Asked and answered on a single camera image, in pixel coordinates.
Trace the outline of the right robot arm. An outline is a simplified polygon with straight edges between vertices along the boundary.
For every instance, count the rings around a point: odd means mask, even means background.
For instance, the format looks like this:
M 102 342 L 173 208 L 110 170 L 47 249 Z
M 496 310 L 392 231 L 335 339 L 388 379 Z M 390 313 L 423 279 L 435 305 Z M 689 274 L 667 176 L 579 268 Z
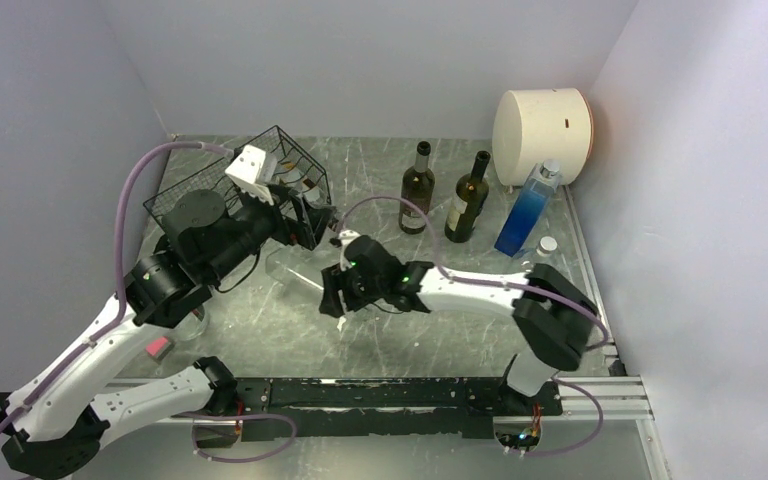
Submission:
M 511 319 L 524 338 L 503 376 L 502 406 L 522 414 L 560 372 L 580 367 L 592 332 L 601 323 L 597 308 L 554 267 L 538 263 L 526 273 L 460 271 L 430 261 L 400 261 L 368 235 L 344 231 L 333 239 L 336 261 L 320 272 L 319 310 L 338 318 L 377 302 L 396 310 L 456 311 Z

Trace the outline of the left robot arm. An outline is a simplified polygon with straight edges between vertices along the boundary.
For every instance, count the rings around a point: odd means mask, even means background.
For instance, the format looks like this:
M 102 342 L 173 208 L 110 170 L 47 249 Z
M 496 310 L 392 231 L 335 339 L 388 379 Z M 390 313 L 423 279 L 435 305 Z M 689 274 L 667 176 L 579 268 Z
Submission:
M 267 241 L 314 248 L 335 216 L 330 196 L 317 187 L 274 185 L 265 198 L 238 187 L 201 188 L 158 195 L 152 205 L 163 229 L 154 253 L 123 277 L 68 350 L 24 387 L 0 392 L 1 452 L 12 470 L 61 479 L 160 419 L 234 412 L 236 379 L 214 356 L 136 388 L 107 394 L 104 387 Z

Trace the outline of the green wine bottle silver neck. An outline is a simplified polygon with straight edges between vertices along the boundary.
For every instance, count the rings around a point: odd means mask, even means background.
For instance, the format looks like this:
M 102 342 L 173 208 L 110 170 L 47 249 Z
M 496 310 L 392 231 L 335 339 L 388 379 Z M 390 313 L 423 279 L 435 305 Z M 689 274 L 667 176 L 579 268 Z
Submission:
M 431 144 L 420 141 L 416 147 L 414 163 L 402 176 L 401 197 L 427 215 L 431 206 L 435 176 L 429 167 Z M 426 222 L 414 209 L 400 204 L 398 225 L 406 234 L 418 234 L 425 230 Z

